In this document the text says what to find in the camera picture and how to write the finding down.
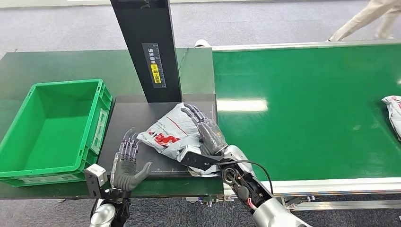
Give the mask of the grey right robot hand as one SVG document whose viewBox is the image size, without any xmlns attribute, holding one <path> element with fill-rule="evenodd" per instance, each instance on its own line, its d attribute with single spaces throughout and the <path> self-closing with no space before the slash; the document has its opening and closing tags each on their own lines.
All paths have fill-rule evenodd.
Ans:
<svg viewBox="0 0 401 227">
<path fill-rule="evenodd" d="M 201 149 L 203 154 L 214 156 L 223 151 L 228 144 L 218 124 L 208 118 L 198 107 L 189 103 L 183 103 L 183 105 L 181 111 L 191 118 L 199 131 L 203 142 Z"/>
</svg>

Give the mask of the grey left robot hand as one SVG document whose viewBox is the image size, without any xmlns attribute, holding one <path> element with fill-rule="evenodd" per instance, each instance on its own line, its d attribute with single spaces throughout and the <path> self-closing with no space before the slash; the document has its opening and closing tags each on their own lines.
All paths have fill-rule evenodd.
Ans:
<svg viewBox="0 0 401 227">
<path fill-rule="evenodd" d="M 151 172 L 152 162 L 147 162 L 139 172 L 136 171 L 137 154 L 141 143 L 137 136 L 136 128 L 130 128 L 123 136 L 118 151 L 115 153 L 110 178 L 114 189 L 131 192 Z"/>
</svg>

